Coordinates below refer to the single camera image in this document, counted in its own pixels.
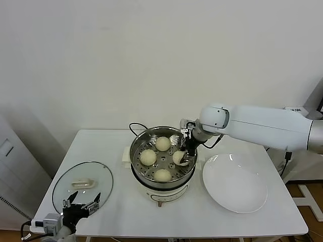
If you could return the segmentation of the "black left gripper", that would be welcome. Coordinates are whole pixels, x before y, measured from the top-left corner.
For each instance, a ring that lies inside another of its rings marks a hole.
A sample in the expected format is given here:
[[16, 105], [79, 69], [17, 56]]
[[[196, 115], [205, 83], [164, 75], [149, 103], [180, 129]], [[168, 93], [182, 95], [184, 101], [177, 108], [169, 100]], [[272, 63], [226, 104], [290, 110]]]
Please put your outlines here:
[[101, 193], [98, 193], [94, 200], [87, 204], [87, 209], [83, 208], [83, 204], [72, 204], [77, 194], [78, 191], [70, 194], [67, 199], [63, 199], [63, 225], [68, 228], [76, 228], [80, 219], [87, 218], [100, 208]]

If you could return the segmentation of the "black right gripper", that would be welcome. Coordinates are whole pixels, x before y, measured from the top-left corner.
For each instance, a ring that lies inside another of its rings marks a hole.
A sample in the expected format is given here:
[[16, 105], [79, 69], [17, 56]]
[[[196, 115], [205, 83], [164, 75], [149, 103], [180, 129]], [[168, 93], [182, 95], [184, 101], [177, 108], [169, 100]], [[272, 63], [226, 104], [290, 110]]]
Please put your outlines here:
[[185, 149], [189, 151], [189, 153], [184, 153], [183, 157], [180, 160], [181, 164], [186, 164], [190, 162], [191, 156], [194, 157], [196, 155], [196, 148], [199, 146], [199, 141], [196, 140], [193, 135], [189, 135], [185, 138]]

